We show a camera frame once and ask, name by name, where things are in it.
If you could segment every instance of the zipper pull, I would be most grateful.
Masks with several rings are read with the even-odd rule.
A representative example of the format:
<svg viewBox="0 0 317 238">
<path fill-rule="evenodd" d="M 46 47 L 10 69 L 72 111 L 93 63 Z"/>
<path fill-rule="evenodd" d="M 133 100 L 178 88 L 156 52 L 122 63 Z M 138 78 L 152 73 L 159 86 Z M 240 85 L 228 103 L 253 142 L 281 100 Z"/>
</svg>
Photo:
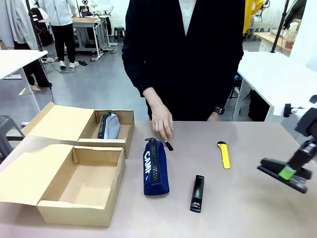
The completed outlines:
<svg viewBox="0 0 317 238">
<path fill-rule="evenodd" d="M 145 141 L 156 141 L 156 139 L 155 139 L 155 138 L 153 138 L 153 137 L 151 137 L 151 138 L 147 138 L 147 139 L 145 139 Z"/>
<path fill-rule="evenodd" d="M 167 148 L 170 150 L 170 151 L 173 151 L 173 147 L 172 145 L 168 142 L 168 141 L 165 141 L 165 145 L 167 146 Z"/>
</svg>

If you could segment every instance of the white sneakers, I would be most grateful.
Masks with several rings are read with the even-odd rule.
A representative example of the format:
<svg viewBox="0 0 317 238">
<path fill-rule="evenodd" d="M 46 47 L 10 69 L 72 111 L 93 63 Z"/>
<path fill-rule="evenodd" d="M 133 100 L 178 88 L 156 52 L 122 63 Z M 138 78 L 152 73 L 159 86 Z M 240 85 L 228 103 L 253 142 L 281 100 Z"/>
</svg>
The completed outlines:
<svg viewBox="0 0 317 238">
<path fill-rule="evenodd" d="M 77 67 L 77 66 L 79 66 L 79 63 L 78 63 L 77 61 L 75 61 L 75 63 L 69 62 L 69 68 L 75 68 L 75 67 Z M 64 61 L 60 61 L 60 62 L 59 62 L 59 67 L 60 67 L 61 69 L 66 69 L 65 62 L 64 62 Z"/>
<path fill-rule="evenodd" d="M 59 67 L 62 68 L 62 69 L 66 68 L 66 65 L 65 65 L 64 61 L 60 61 L 59 62 Z"/>
<path fill-rule="evenodd" d="M 77 61 L 75 61 L 75 63 L 69 62 L 69 68 L 75 68 L 77 66 L 79 66 L 79 62 L 77 62 Z"/>
</svg>

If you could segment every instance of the gray floor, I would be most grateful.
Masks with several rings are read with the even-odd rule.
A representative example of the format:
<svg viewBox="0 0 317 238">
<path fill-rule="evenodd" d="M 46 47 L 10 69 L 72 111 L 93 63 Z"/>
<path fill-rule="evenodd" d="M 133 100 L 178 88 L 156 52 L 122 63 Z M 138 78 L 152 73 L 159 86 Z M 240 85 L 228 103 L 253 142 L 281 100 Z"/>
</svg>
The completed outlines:
<svg viewBox="0 0 317 238">
<path fill-rule="evenodd" d="M 245 42 L 244 49 L 257 51 L 259 41 Z M 88 66 L 79 66 L 71 74 L 60 74 L 47 65 L 49 81 L 53 84 L 54 102 L 58 105 L 94 109 L 131 109 L 135 111 L 135 120 L 148 120 L 145 100 L 140 97 L 131 81 L 125 74 L 121 48 L 117 53 L 105 53 L 98 62 L 90 62 L 89 55 L 77 55 L 76 60 L 84 60 Z M 54 46 L 47 47 L 50 55 L 55 54 Z M 59 70 L 57 62 L 53 63 Z M 18 96 L 24 88 L 21 80 L 2 80 L 0 82 L 0 114 L 11 116 L 20 125 L 30 121 L 35 112 L 27 95 Z M 49 89 L 35 92 L 36 99 L 42 109 L 52 100 Z M 228 100 L 223 121 L 231 121 L 236 99 Z M 246 99 L 241 109 L 239 120 L 250 120 L 247 117 L 249 101 Z"/>
</svg>

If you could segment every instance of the chair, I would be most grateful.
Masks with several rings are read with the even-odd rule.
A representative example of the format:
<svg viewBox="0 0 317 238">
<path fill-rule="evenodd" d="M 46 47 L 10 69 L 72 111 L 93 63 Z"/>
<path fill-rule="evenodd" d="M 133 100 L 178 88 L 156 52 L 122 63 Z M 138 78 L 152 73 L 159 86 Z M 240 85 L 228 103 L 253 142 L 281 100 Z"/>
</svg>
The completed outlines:
<svg viewBox="0 0 317 238">
<path fill-rule="evenodd" d="M 6 134 L 13 128 L 15 128 L 21 134 L 21 136 L 7 137 Z M 5 159 L 12 152 L 12 147 L 9 141 L 20 141 L 24 137 L 24 134 L 10 116 L 0 116 L 0 153 L 2 154 L 3 159 Z"/>
<path fill-rule="evenodd" d="M 125 30 L 124 27 L 115 27 L 114 28 L 114 38 L 118 41 L 118 42 L 122 42 L 125 36 Z"/>
</svg>

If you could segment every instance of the pencil case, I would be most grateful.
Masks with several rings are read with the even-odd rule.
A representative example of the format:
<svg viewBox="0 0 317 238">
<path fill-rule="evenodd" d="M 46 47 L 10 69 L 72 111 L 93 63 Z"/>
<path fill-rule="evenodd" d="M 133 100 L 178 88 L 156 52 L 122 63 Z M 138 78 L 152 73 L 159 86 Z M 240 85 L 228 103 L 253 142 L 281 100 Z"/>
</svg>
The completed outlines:
<svg viewBox="0 0 317 238">
<path fill-rule="evenodd" d="M 116 139 L 120 131 L 118 116 L 114 113 L 107 113 L 101 117 L 98 139 Z"/>
<path fill-rule="evenodd" d="M 169 193 L 166 153 L 161 141 L 154 138 L 148 141 L 143 154 L 144 195 Z"/>
</svg>

